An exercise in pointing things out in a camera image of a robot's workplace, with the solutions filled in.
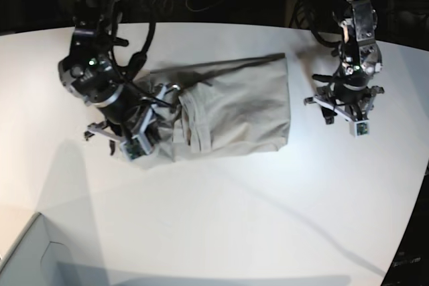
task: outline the white table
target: white table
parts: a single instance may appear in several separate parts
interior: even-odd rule
[[[146,30],[121,26],[131,42],[117,49],[121,63]],[[309,75],[338,65],[308,31],[159,24],[149,69],[285,52],[292,128],[279,153],[142,171],[110,158],[102,137],[84,142],[86,125],[100,116],[58,80],[71,34],[0,38],[0,202],[43,212],[84,279],[380,285],[429,159],[428,53],[380,44],[385,68],[372,84],[386,94],[370,114],[371,135],[354,139],[345,121],[326,126],[317,106],[303,104]],[[140,282],[122,283],[130,279]]]

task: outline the beige cloth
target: beige cloth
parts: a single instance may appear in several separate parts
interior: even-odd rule
[[[213,64],[151,72],[152,85],[179,82],[188,89],[179,95],[176,112],[157,109],[164,118],[159,122],[162,141],[152,155],[136,159],[136,165],[150,168],[184,160],[248,155],[278,151],[286,145],[290,128],[286,59],[221,73],[193,85],[192,79],[198,76],[243,62]]]

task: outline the folded fabric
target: folded fabric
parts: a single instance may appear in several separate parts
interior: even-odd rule
[[[284,54],[154,70],[138,84],[179,84],[172,112],[159,108],[161,141],[143,168],[177,161],[278,151],[290,128]]]

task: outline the dark background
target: dark background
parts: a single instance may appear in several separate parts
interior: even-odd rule
[[[0,33],[72,26],[76,0],[0,0]],[[377,39],[429,50],[429,0],[372,0]],[[287,27],[297,0],[124,0],[123,22],[147,22],[148,2],[157,21],[244,23]],[[320,31],[336,32],[331,0],[311,0]],[[302,12],[300,27],[306,28]],[[425,180],[404,239],[383,285],[429,285],[429,183]]]

